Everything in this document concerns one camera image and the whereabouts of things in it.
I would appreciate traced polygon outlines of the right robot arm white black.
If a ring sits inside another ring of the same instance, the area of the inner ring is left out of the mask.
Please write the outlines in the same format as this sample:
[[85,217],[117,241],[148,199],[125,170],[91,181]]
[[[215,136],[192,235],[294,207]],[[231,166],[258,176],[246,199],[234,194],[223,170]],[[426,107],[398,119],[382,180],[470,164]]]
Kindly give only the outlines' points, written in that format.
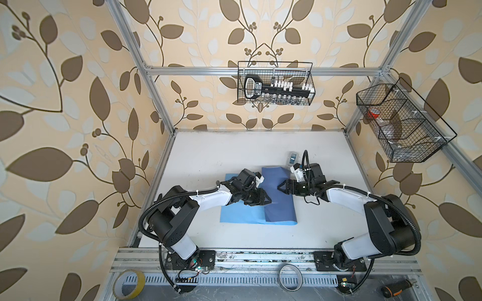
[[295,164],[294,179],[286,179],[277,189],[285,194],[318,202],[338,204],[365,217],[368,232],[337,243],[333,258],[337,264],[392,255],[414,256],[421,250],[420,230],[400,198],[377,196],[359,188],[328,181],[318,164]]

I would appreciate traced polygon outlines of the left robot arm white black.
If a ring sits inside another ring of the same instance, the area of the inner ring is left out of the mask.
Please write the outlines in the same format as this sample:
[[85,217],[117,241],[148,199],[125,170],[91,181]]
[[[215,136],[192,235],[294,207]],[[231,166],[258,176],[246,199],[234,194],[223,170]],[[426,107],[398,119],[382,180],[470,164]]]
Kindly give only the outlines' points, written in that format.
[[237,176],[217,182],[214,188],[187,191],[172,187],[166,195],[147,208],[138,221],[139,231],[157,241],[169,252],[190,262],[198,257],[198,247],[187,234],[199,211],[243,202],[246,206],[265,206],[272,203],[261,188],[264,177],[243,169]]

